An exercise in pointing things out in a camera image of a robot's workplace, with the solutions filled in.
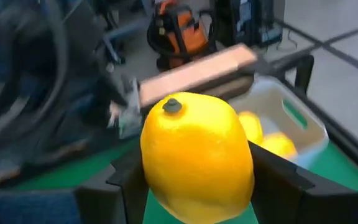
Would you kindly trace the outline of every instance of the lemon stem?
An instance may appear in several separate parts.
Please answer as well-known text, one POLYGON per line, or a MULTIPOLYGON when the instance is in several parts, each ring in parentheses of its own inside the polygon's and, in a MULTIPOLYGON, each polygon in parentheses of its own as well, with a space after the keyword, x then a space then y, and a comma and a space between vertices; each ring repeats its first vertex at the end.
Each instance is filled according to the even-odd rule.
POLYGON ((162 108, 167 112, 167 113, 177 113, 180 111, 181 109, 181 104, 179 103, 179 101, 177 101, 174 98, 170 98, 163 106, 162 108))

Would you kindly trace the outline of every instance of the black cable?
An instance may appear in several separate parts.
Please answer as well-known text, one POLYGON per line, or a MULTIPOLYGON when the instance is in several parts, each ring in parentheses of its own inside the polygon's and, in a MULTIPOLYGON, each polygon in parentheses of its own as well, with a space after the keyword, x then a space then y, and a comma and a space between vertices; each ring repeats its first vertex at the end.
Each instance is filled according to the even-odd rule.
POLYGON ((288 30, 287 40, 289 40, 295 46, 295 48, 287 48, 287 49, 281 48, 280 46, 281 46, 281 44, 283 42, 283 39, 281 39, 279 41, 279 43, 276 45, 276 50, 279 50, 279 51, 292 51, 292 50, 296 50, 298 48, 298 42, 291 38, 291 30, 288 30))
POLYGON ((107 18, 108 22, 110 22, 113 29, 118 29, 118 23, 116 22, 114 15, 112 14, 112 11, 107 12, 107 18))
MULTIPOLYGON (((266 38, 269 41, 270 37, 269 37, 269 32, 267 32, 267 27, 265 26, 265 34, 266 34, 266 38)), ((269 50, 269 44, 266 45, 265 47, 265 53, 269 50)))

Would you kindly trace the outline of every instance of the gray floor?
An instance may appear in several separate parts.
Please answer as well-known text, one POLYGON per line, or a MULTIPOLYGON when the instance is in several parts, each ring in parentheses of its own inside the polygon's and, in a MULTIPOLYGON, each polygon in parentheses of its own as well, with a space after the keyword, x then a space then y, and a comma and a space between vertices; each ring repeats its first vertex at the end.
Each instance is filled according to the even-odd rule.
MULTIPOLYGON (((194 8, 207 5, 202 3, 205 0, 189 2, 194 8)), ((286 38, 286 29, 281 45, 284 50, 277 50, 275 45, 270 46, 267 51, 256 50, 267 60, 309 49, 315 44, 321 46, 326 41, 335 40, 337 36, 358 29, 358 0, 287 0, 284 22, 311 36, 315 41, 292 31, 291 38, 298 42, 298 48, 294 49, 293 44, 286 38)), ((330 44, 334 49, 358 60, 358 33, 330 44)), ((316 61, 308 91, 309 97, 358 137, 358 68, 324 47, 318 47, 311 53, 316 61)), ((157 54, 147 45, 144 33, 128 41, 126 57, 127 64, 117 67, 117 73, 134 75, 141 80, 158 74, 155 68, 157 54)), ((293 72, 290 72, 288 77, 293 79, 293 72)))

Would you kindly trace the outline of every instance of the black hose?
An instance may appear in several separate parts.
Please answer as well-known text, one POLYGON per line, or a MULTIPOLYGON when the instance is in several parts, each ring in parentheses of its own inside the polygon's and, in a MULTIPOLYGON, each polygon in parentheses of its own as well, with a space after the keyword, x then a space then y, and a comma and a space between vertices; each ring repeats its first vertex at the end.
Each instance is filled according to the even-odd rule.
POLYGON ((57 104, 57 101, 65 86, 67 79, 68 47, 65 28, 62 22, 63 15, 56 0, 45 0, 45 5, 47 8, 48 24, 52 30, 53 41, 55 44, 57 62, 55 83, 53 84, 53 88, 49 94, 49 97, 46 99, 46 102, 34 116, 30 117, 30 119, 27 121, 28 123, 26 122, 26 125, 15 126, 15 129, 13 129, 7 135, 0 134, 0 147, 5 144, 17 141, 20 138, 30 134, 34 129, 38 128, 44 118, 46 118, 50 114, 51 110, 54 109, 54 106, 57 104))

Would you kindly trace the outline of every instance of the plastic lemon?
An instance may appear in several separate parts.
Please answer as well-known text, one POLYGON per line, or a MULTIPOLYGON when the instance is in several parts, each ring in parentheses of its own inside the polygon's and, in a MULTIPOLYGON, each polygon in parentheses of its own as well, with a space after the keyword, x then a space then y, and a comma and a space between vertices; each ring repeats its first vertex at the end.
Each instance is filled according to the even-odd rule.
POLYGON ((264 134, 259 117, 250 111, 244 111, 239 113, 239 119, 246 132, 247 139, 254 144, 260 145, 264 139, 264 134))
POLYGON ((266 135, 260 146, 284 159, 291 159, 298 154, 291 139, 283 133, 266 135))
POLYGON ((254 188, 246 134, 225 101, 195 93, 167 96, 151 110, 140 147, 155 198, 184 223, 240 215, 254 188))

